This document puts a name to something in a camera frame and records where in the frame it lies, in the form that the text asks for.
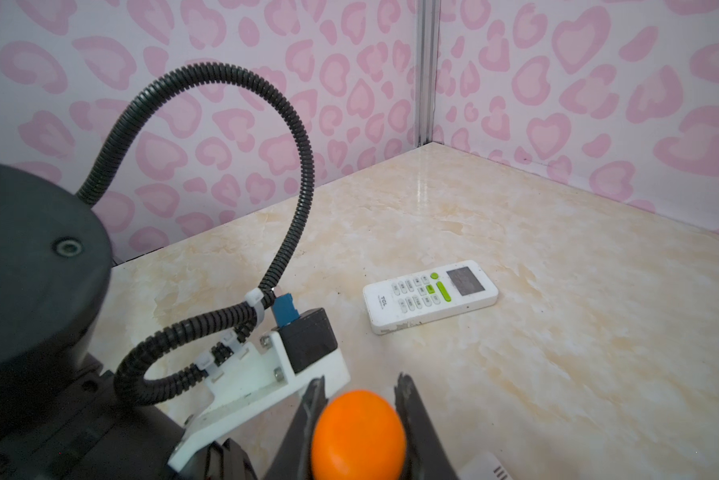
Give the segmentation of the small white remote control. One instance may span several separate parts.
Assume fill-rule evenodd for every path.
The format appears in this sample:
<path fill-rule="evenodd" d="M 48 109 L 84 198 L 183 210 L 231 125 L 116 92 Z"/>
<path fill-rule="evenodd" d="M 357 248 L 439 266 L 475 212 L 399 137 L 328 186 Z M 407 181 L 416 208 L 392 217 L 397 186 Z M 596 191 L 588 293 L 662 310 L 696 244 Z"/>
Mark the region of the small white remote control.
<path fill-rule="evenodd" d="M 459 468 L 457 476 L 459 480 L 513 480 L 499 459 L 489 451 L 481 452 L 471 458 L 467 464 Z"/>

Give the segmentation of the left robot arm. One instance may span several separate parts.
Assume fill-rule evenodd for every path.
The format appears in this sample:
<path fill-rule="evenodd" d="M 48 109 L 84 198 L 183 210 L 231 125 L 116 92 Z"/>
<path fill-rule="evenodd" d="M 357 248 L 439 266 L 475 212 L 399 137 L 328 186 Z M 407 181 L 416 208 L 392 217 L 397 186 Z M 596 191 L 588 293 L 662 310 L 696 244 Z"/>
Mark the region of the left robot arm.
<path fill-rule="evenodd" d="M 112 248 L 71 193 L 0 164 L 0 479 L 252 479 L 233 441 L 173 469 L 182 426 L 128 407 L 89 344 Z"/>

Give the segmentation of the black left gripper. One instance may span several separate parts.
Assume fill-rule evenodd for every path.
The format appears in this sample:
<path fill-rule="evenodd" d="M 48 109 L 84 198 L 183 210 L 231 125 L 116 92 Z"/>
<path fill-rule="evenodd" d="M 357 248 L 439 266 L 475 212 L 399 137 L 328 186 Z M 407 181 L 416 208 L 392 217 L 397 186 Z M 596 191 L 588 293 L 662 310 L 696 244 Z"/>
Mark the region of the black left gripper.
<path fill-rule="evenodd" d="M 249 455 L 237 442 L 216 441 L 196 452 L 176 479 L 185 480 L 257 480 Z"/>

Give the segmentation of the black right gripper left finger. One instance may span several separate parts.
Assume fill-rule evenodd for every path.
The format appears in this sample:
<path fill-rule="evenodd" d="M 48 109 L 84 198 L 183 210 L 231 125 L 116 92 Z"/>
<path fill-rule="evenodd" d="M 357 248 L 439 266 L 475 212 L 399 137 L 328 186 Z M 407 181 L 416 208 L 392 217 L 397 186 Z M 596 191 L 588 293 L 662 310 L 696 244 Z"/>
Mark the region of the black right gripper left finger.
<path fill-rule="evenodd" d="M 265 480 L 313 479 L 311 448 L 315 429 L 327 406 L 325 377 L 313 379 L 298 407 Z"/>

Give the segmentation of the orange black screwdriver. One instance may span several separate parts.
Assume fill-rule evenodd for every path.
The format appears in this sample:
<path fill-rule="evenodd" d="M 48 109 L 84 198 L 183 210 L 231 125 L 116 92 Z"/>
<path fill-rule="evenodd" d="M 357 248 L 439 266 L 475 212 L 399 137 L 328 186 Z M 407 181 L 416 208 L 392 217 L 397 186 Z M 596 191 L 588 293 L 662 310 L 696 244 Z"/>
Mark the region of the orange black screwdriver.
<path fill-rule="evenodd" d="M 367 390 L 345 393 L 321 413 L 311 447 L 316 479 L 401 477 L 407 437 L 399 414 L 383 397 Z"/>

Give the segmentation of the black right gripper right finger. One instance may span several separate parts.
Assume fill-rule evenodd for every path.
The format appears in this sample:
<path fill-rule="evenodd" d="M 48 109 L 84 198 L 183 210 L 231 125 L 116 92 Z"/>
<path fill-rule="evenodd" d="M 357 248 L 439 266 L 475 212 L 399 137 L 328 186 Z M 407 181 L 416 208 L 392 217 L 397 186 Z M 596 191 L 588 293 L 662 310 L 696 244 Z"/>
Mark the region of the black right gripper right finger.
<path fill-rule="evenodd" d="M 401 479 L 457 479 L 423 399 L 411 376 L 401 373 L 395 386 L 395 411 L 405 430 L 405 463 Z"/>

